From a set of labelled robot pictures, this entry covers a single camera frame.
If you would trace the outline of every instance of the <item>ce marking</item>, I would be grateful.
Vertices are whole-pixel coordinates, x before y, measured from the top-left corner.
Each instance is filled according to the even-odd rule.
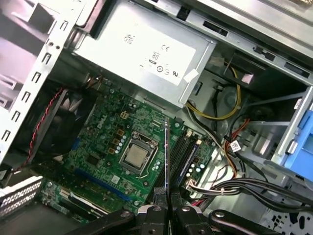
[[[168,52],[169,48],[168,46],[166,46],[165,44],[161,46],[162,50]]]

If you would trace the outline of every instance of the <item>blue pcie slot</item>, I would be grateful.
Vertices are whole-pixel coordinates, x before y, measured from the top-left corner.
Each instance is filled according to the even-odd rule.
[[[130,197],[126,196],[121,191],[119,191],[119,190],[113,188],[112,186],[108,185],[107,183],[104,183],[103,181],[93,177],[92,175],[82,171],[81,169],[76,169],[74,173],[77,175],[83,176],[83,177],[89,179],[91,182],[94,182],[95,184],[98,184],[99,186],[115,193],[118,197],[122,198],[125,201],[131,201],[132,200]]]

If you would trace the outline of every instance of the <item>white sticker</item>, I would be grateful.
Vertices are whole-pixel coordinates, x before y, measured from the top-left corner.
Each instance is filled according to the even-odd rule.
[[[190,83],[195,77],[197,77],[199,75],[198,71],[196,71],[195,69],[191,70],[185,77],[184,80],[187,83]]]
[[[117,185],[119,179],[120,178],[117,175],[114,175],[111,181]]]
[[[0,171],[0,180],[3,180],[3,178],[5,177],[6,174],[6,170]]]
[[[294,105],[294,108],[293,108],[293,109],[298,109],[298,107],[299,107],[301,101],[302,101],[302,98],[298,99],[297,102],[296,102],[296,104]]]
[[[237,151],[241,150],[241,147],[240,147],[238,141],[233,141],[233,142],[230,144],[230,147],[231,147],[231,149],[233,150],[233,152],[237,152]]]
[[[151,72],[175,85],[183,79],[196,50],[143,23],[127,23],[116,32],[114,44],[128,58],[128,64]]]

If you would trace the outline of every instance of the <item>motherboard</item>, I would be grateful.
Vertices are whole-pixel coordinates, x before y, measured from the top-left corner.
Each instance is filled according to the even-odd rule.
[[[75,219],[90,221],[121,208],[136,211],[164,185],[165,115],[107,87],[73,150],[34,167],[47,183],[41,199]],[[170,119],[171,176],[178,185],[201,174],[213,147],[181,121]],[[88,218],[83,211],[95,217]]]

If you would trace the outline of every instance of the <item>cpu socket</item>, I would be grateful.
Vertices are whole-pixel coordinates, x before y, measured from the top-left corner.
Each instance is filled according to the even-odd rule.
[[[157,142],[138,132],[133,132],[119,163],[127,170],[141,175],[147,164],[156,155],[157,150]]]

